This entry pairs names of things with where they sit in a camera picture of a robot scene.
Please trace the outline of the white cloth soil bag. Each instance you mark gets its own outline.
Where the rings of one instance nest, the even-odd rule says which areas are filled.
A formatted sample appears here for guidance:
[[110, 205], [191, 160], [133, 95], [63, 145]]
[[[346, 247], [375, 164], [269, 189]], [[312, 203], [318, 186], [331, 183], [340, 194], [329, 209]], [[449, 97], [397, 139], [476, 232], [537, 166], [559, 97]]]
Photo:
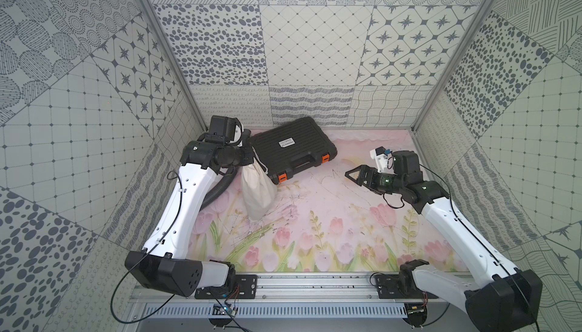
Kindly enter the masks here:
[[251, 148], [252, 163], [242, 167], [241, 190], [251, 221], [261, 220], [273, 206], [277, 185], [268, 176], [268, 167]]

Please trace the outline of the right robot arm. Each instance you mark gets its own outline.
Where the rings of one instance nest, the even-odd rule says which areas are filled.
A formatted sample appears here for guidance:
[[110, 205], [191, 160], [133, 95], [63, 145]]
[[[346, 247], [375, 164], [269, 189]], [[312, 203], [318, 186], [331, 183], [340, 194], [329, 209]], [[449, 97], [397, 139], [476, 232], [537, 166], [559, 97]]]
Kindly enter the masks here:
[[359, 165], [346, 178], [381, 197], [399, 195], [404, 205], [435, 227], [465, 263], [472, 282], [441, 271], [424, 259], [400, 265], [395, 286], [405, 297], [431, 296], [465, 312], [479, 331], [537, 327], [541, 278], [502, 255], [462, 214], [441, 182], [424, 179], [427, 167], [409, 150], [371, 151], [373, 167]]

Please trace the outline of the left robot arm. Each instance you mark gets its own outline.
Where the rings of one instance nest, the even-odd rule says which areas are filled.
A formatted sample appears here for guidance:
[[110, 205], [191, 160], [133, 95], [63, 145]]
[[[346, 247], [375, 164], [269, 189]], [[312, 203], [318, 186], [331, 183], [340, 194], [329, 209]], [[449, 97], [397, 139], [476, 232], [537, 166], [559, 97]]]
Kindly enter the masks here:
[[248, 146], [192, 141], [183, 150], [176, 184], [164, 213], [140, 251], [132, 251], [125, 267], [138, 283], [171, 295], [190, 297], [198, 289], [232, 293], [236, 271], [229, 262], [187, 258], [189, 238], [207, 194], [222, 169], [235, 171], [253, 162]]

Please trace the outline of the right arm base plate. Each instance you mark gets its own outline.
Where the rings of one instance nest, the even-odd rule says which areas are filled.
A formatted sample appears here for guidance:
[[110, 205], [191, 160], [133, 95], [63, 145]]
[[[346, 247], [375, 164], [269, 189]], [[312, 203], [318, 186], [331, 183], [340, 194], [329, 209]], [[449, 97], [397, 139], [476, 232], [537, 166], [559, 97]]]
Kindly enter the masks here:
[[431, 293], [426, 293], [412, 287], [404, 287], [400, 282], [400, 277], [396, 274], [373, 273], [369, 277], [369, 283], [377, 291], [377, 296], [381, 300], [435, 300], [438, 297]]

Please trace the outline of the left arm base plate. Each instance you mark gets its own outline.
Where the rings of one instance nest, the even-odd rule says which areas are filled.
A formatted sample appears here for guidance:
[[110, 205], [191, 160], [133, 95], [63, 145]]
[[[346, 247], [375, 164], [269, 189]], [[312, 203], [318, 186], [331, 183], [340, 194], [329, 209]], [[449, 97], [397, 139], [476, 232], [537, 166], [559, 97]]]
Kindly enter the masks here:
[[254, 300], [256, 298], [256, 288], [258, 276], [256, 274], [236, 274], [229, 277], [225, 285], [221, 287], [206, 287], [197, 289], [194, 297], [196, 300], [219, 300], [241, 299]]

